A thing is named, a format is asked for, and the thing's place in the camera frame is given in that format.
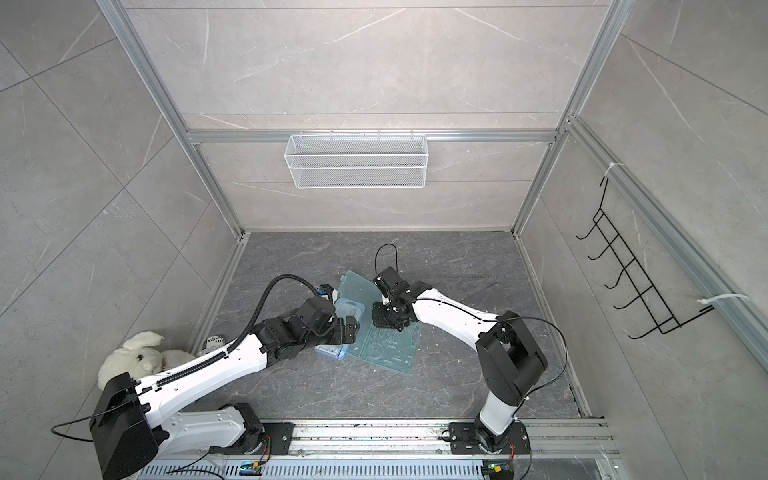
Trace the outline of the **blue clear small ruler box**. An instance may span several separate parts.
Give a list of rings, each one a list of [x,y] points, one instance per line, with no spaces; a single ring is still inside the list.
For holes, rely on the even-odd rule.
[[[340,298],[335,303],[336,326],[328,343],[314,347],[316,353],[334,360],[346,358],[351,345],[356,342],[366,307],[359,302]]]

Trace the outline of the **teal translucent ruler set case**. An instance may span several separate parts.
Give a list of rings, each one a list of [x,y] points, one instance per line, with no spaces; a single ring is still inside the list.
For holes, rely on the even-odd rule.
[[[372,281],[351,270],[342,275],[337,292],[338,314],[353,315],[360,325],[355,342],[346,346],[346,356],[408,374],[421,340],[421,325],[411,323],[402,332],[376,327],[373,303],[381,300],[381,293]]]

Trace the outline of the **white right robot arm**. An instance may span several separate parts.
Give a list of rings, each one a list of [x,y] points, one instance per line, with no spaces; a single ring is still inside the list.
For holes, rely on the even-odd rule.
[[[373,304],[376,327],[404,330],[414,322],[439,328],[477,354],[488,396],[475,420],[478,441],[490,450],[516,420],[518,408],[548,368],[548,360],[515,312],[484,312],[424,282],[408,283],[392,267],[373,279],[382,299]]]

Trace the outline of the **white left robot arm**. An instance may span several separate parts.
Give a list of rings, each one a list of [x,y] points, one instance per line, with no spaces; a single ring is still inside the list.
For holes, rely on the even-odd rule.
[[[208,393],[317,345],[355,342],[359,323],[318,294],[281,316],[253,321],[233,342],[165,373],[107,382],[90,430],[104,479],[139,471],[160,452],[162,422]]]

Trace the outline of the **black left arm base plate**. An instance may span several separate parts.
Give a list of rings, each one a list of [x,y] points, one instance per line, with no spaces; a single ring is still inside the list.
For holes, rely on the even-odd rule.
[[[294,429],[292,422],[260,423],[244,433],[241,450],[244,454],[267,456],[270,451],[272,455],[287,455]]]

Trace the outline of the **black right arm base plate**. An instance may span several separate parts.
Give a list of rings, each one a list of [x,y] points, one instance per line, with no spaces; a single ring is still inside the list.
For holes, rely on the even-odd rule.
[[[450,444],[453,455],[529,454],[530,439],[521,422],[513,422],[496,435],[479,422],[452,422],[439,436]]]

